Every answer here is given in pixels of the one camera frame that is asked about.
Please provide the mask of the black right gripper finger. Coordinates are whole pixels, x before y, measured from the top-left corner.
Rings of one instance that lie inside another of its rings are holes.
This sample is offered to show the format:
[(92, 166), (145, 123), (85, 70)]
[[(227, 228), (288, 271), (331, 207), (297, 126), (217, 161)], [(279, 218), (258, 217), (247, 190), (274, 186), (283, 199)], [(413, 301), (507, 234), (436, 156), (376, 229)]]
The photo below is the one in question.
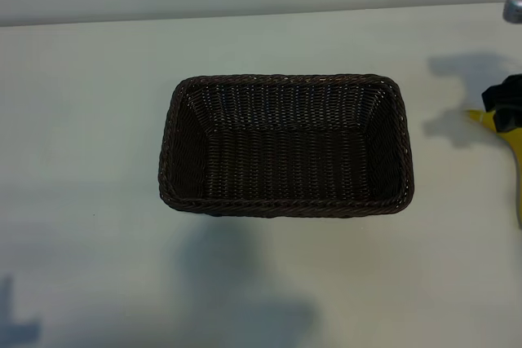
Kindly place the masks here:
[(486, 112), (509, 109), (521, 112), (521, 86), (520, 74), (508, 76), (501, 84), (491, 86), (482, 93), (482, 101)]
[(493, 123), (497, 133), (508, 133), (519, 128), (518, 112), (495, 112)]

